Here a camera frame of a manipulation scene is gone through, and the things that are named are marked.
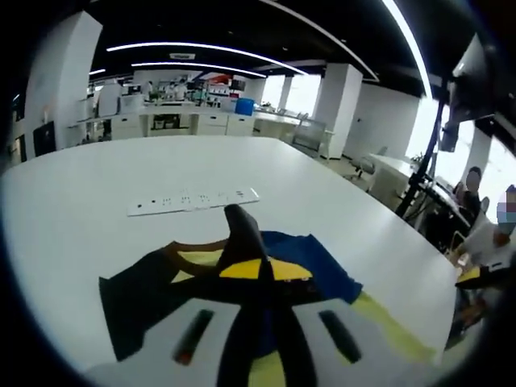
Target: ceiling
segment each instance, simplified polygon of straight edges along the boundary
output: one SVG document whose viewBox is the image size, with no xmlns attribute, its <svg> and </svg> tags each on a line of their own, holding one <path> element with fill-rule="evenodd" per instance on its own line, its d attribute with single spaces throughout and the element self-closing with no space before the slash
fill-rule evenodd
<svg viewBox="0 0 516 387">
<path fill-rule="evenodd" d="M 496 44 L 508 48 L 506 59 L 508 63 L 516 64 L 512 12 L 507 9 L 506 0 L 394 1 L 414 33 L 428 73 L 437 76 L 449 74 L 475 31 L 482 31 Z M 364 79 L 377 76 L 384 87 L 422 95 L 423 87 L 415 60 L 382 0 L 275 2 L 290 9 L 290 13 L 298 13 L 318 24 L 337 42 L 266 2 L 272 0 L 97 0 L 85 4 L 85 10 L 104 26 L 92 70 L 106 69 L 106 72 L 93 76 L 93 79 L 131 73 L 132 63 L 170 60 L 171 52 L 195 53 L 196 62 L 237 69 L 253 70 L 268 65 L 248 56 L 200 48 L 106 51 L 109 47 L 123 44 L 182 41 L 237 48 L 283 62 L 348 62 L 364 74 Z M 341 47 L 343 44 L 356 57 Z M 319 64 L 300 66 L 299 69 L 324 74 L 324 67 Z M 262 73 L 293 75 L 291 70 L 283 68 Z M 437 85 L 433 85 L 433 93 L 439 95 Z M 504 101 L 500 111 L 516 126 L 516 107 L 512 100 Z"/>
</svg>

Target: metal stand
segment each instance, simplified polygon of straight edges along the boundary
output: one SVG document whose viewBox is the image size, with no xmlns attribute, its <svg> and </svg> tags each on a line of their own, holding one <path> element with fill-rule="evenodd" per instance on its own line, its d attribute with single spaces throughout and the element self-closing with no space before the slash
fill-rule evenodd
<svg viewBox="0 0 516 387">
<path fill-rule="evenodd" d="M 428 169 L 428 164 L 430 163 L 430 158 L 432 157 L 432 153 L 434 152 L 435 145 L 437 144 L 437 139 L 439 137 L 439 132 L 441 129 L 441 116 L 443 115 L 444 108 L 444 94 L 447 90 L 447 80 L 443 79 L 443 84 L 441 85 L 442 89 L 442 97 L 439 99 L 439 107 L 437 109 L 437 116 L 434 121 L 434 130 L 432 131 L 432 136 L 430 137 L 430 142 L 427 146 L 427 152 L 422 159 L 421 165 L 419 165 L 419 169 L 416 173 L 413 173 L 409 179 L 409 190 L 405 195 L 405 198 L 400 203 L 398 208 L 396 209 L 396 215 L 403 218 L 405 216 L 405 212 L 409 209 L 410 203 L 414 200 L 416 193 L 421 190 L 421 183 L 424 182 L 425 173 Z"/>
</svg>

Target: blue sleeve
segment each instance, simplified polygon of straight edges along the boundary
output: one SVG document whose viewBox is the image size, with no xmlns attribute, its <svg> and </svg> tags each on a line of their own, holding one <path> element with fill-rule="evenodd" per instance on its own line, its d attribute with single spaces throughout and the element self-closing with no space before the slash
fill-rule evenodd
<svg viewBox="0 0 516 387">
<path fill-rule="evenodd" d="M 341 298 L 352 304 L 360 295 L 362 284 L 353 280 L 313 235 L 291 236 L 264 231 L 262 238 L 271 257 L 309 270 L 325 298 Z"/>
</svg>

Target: black t-shirt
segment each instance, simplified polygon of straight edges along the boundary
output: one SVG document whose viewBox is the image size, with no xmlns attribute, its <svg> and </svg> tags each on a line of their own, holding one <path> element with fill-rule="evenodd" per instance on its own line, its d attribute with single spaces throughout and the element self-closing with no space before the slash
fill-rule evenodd
<svg viewBox="0 0 516 387">
<path fill-rule="evenodd" d="M 473 224 L 481 212 L 481 201 L 478 198 L 478 194 L 474 194 L 471 191 L 464 192 L 462 206 L 466 209 L 466 211 L 461 211 L 462 215 Z"/>
</svg>

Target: led light strip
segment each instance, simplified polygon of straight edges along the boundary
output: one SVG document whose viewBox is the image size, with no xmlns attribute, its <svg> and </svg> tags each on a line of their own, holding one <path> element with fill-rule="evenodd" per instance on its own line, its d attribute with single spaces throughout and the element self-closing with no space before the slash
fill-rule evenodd
<svg viewBox="0 0 516 387">
<path fill-rule="evenodd" d="M 234 71 L 235 73 L 249 74 L 254 77 L 266 78 L 265 75 L 254 73 L 253 71 L 233 69 L 232 67 L 217 66 L 215 64 L 206 63 L 189 63 L 189 62 L 148 62 L 148 63 L 133 63 L 132 67 L 147 67 L 147 66 L 193 66 L 193 67 L 208 67 L 211 69 L 220 69 L 227 71 Z"/>
<path fill-rule="evenodd" d="M 100 70 L 92 71 L 92 72 L 90 72 L 89 74 L 90 74 L 90 75 L 95 75 L 95 74 L 104 73 L 105 71 L 106 71 L 106 69 L 100 69 Z"/>
<path fill-rule="evenodd" d="M 409 44 L 409 48 L 412 51 L 412 56 L 416 61 L 416 65 L 418 66 L 419 76 L 422 80 L 422 85 L 425 88 L 425 94 L 428 98 L 432 98 L 432 88 L 430 86 L 430 79 L 428 78 L 427 67 L 425 66 L 425 62 L 422 59 L 421 51 L 419 51 L 418 44 L 416 43 L 416 39 L 414 38 L 414 34 L 410 30 L 409 25 L 407 24 L 405 18 L 403 17 L 402 12 L 397 7 L 394 0 L 381 0 L 384 5 L 389 10 L 391 16 L 396 21 L 397 26 L 402 31 L 403 36 L 405 37 L 406 42 Z"/>
<path fill-rule="evenodd" d="M 360 65 L 371 75 L 371 79 L 364 78 L 364 81 L 374 81 L 379 82 L 380 79 L 378 79 L 378 76 L 364 63 L 363 60 L 359 58 L 358 55 L 356 55 L 346 44 L 344 44 L 341 40 L 337 39 L 334 35 L 332 35 L 330 32 L 326 31 L 324 28 L 319 26 L 317 23 L 314 23 L 310 19 L 306 18 L 305 16 L 299 14 L 295 10 L 291 10 L 287 6 L 283 6 L 280 3 L 276 2 L 276 0 L 260 0 L 262 3 L 268 4 L 270 6 L 273 6 L 274 8 L 277 8 L 278 10 L 282 10 L 283 12 L 293 16 L 296 19 L 301 20 L 302 22 L 308 24 L 310 27 L 314 28 L 315 30 L 319 31 L 323 35 L 325 35 L 328 39 L 333 41 L 335 44 L 340 46 L 344 51 L 346 51 L 349 55 L 353 57 Z"/>
<path fill-rule="evenodd" d="M 139 47 L 159 47 L 159 46 L 176 46 L 176 47 L 195 47 L 195 48 L 208 48 L 211 50 L 219 50 L 219 51 L 226 51 L 226 52 L 233 52 L 234 54 L 240 54 L 245 56 L 250 56 L 252 58 L 265 60 L 269 63 L 273 63 L 275 65 L 284 67 L 286 69 L 292 70 L 296 73 L 302 74 L 302 75 L 308 75 L 308 73 L 296 69 L 293 66 L 287 65 L 285 63 L 282 63 L 278 60 L 274 60 L 271 58 L 268 58 L 266 56 L 253 54 L 252 52 L 237 50 L 235 48 L 229 48 L 229 47 L 223 47 L 223 46 L 214 46 L 212 44 L 201 44 L 201 43 L 184 43 L 184 42 L 151 42 L 151 43 L 137 43 L 137 44 L 126 44 L 123 46 L 118 47 L 111 47 L 108 48 L 106 51 L 113 52 L 113 51 L 119 51 L 119 50 L 127 50 L 128 48 L 139 48 Z"/>
</svg>

